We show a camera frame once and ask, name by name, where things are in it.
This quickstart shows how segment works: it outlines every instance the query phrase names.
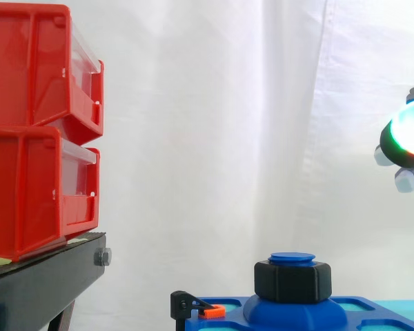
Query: blue lid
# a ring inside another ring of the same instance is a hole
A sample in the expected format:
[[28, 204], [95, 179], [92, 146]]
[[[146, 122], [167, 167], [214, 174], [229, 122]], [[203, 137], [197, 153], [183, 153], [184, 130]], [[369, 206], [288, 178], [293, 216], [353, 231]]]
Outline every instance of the blue lid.
[[291, 265], [297, 267], [311, 267], [315, 265], [313, 259], [316, 256], [308, 253], [272, 253], [268, 258], [271, 264], [275, 265]]

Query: white curtain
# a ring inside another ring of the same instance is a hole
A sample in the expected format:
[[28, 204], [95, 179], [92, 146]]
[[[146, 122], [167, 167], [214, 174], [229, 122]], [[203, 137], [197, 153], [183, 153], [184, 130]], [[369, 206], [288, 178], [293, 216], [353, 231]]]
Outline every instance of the white curtain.
[[274, 251], [331, 264], [334, 294], [414, 298], [414, 194], [373, 158], [414, 84], [414, 1], [64, 3], [106, 65], [113, 250], [72, 331], [172, 330], [172, 291], [251, 295]]

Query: red plastic bin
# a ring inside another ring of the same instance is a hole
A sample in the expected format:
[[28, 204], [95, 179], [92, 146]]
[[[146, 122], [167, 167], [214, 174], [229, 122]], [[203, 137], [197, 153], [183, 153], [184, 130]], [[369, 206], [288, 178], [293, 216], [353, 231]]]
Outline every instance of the red plastic bin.
[[52, 127], [0, 127], [0, 257], [18, 261], [98, 226], [99, 152]]
[[100, 137], [103, 72], [68, 7], [0, 3], [0, 126], [54, 126], [77, 145]]

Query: blue base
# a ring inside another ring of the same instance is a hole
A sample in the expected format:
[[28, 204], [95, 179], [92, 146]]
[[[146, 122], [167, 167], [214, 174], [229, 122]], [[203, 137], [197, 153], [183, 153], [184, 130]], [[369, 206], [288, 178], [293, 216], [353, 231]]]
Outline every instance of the blue base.
[[379, 305], [361, 297], [333, 297], [317, 305], [284, 305], [256, 296], [204, 300], [226, 305], [226, 317], [198, 319], [194, 311], [186, 331], [414, 331], [414, 301]]

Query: light blue surface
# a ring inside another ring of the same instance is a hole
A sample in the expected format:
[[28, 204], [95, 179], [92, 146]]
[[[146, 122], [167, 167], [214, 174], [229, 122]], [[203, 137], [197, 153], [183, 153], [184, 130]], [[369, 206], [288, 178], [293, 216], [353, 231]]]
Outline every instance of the light blue surface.
[[[244, 304], [248, 299], [206, 298], [209, 303], [228, 306], [227, 310], [230, 314], [227, 314], [225, 319], [200, 321], [194, 313], [186, 322], [186, 331], [286, 331], [288, 329], [285, 326], [273, 329], [259, 322], [248, 323], [244, 318]], [[331, 328], [331, 331], [414, 331], [414, 301], [372, 302], [359, 297], [334, 297], [333, 300], [345, 309], [348, 325], [336, 326]]]
[[356, 305], [354, 303], [339, 303], [339, 304], [347, 312], [364, 312], [365, 310], [367, 310], [367, 309], [363, 308], [362, 306]]
[[414, 321], [414, 300], [376, 301], [376, 303]]

